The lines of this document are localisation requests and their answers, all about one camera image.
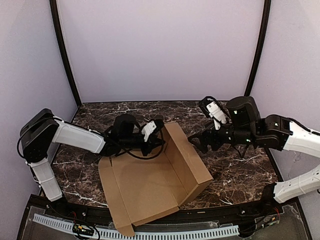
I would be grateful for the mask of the brown cardboard box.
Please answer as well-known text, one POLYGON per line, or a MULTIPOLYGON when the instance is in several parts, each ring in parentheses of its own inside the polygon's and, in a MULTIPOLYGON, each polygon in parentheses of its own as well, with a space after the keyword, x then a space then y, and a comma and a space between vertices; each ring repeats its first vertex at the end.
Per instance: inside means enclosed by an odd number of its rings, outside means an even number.
POLYGON ((102 157, 98 172, 113 224, 133 237, 133 227, 173 214, 213 180, 177 122, 166 123, 162 153, 151 160, 123 154, 102 157))

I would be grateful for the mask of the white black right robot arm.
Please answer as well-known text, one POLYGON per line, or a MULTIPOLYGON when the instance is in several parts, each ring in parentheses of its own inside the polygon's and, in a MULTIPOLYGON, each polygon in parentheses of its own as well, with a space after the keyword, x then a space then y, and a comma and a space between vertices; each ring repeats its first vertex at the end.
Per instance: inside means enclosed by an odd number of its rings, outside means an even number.
MULTIPOLYGON (((197 106, 211 121, 203 130, 190 135, 188 141, 203 154, 229 145, 242 161, 249 147, 287 152, 299 166, 303 155, 320 158, 318 130, 293 117, 276 113, 263 117, 252 96, 236 96, 221 104, 207 95, 198 100, 197 106)), ((283 204, 319 190, 320 164, 315 163, 303 167, 294 177, 266 185, 260 200, 268 205, 283 204)))

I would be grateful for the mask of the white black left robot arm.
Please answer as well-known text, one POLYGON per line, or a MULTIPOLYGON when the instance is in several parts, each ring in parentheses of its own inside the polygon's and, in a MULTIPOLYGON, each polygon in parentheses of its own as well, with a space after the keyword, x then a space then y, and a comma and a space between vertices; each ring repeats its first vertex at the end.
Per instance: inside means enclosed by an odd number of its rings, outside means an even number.
POLYGON ((18 155, 27 166, 50 202, 64 194, 52 169, 49 151, 54 145, 68 145, 102 157, 131 157, 150 161, 157 158, 165 147, 162 119, 151 119, 140 125, 131 114, 117 116, 107 130, 99 132, 77 126, 42 109, 20 130, 16 144, 18 155))

